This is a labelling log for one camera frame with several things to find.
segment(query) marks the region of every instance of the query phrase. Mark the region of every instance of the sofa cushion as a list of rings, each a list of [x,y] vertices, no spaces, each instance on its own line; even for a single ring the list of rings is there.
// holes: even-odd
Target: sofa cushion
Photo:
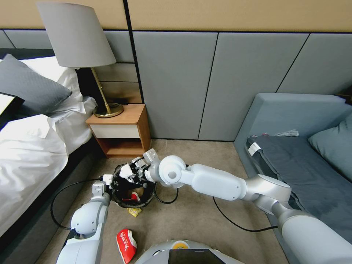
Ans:
[[[337,173],[305,137],[250,137],[277,178],[292,188],[300,208],[352,243],[352,183]]]
[[[352,114],[338,126],[320,131],[308,141],[325,160],[352,181]]]

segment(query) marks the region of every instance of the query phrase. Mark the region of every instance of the gray lampshade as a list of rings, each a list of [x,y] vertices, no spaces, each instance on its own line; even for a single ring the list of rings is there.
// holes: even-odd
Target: gray lampshade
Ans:
[[[116,62],[92,7],[38,2],[37,7],[61,66],[97,67]]]

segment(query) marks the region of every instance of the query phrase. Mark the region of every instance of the sofa armrest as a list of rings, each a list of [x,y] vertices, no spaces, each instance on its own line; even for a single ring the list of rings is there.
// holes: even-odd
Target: sofa armrest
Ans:
[[[336,126],[352,112],[352,106],[333,95],[259,93],[247,113],[234,141],[249,177],[257,174],[245,144],[249,136],[296,129],[300,136]]]

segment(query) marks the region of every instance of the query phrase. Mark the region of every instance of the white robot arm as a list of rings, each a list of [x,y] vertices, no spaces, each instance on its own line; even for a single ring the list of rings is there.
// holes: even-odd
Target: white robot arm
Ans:
[[[352,263],[349,242],[317,218],[288,205],[291,188],[285,183],[265,175],[242,179],[201,164],[187,166],[177,156],[160,161],[154,149],[143,157],[144,161],[138,157],[133,162],[149,181],[173,188],[188,184],[199,193],[229,201],[253,201],[264,212],[276,216],[284,240],[301,264]],[[102,228],[110,201],[105,188],[104,182],[94,183],[93,198],[75,212],[71,226],[78,234],[67,240],[57,263],[100,262]]]
[[[158,161],[153,149],[144,153],[150,177],[164,186],[188,184],[203,194],[225,200],[253,201],[278,219],[279,230],[301,264],[352,263],[352,245],[314,216],[288,205],[291,188],[265,175],[242,179],[201,164],[187,167],[177,156]]]

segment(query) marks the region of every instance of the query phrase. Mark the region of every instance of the gray blanket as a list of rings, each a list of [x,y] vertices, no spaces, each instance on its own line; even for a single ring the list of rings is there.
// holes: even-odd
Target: gray blanket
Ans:
[[[250,137],[297,204],[352,243],[352,183],[338,174],[304,137]]]

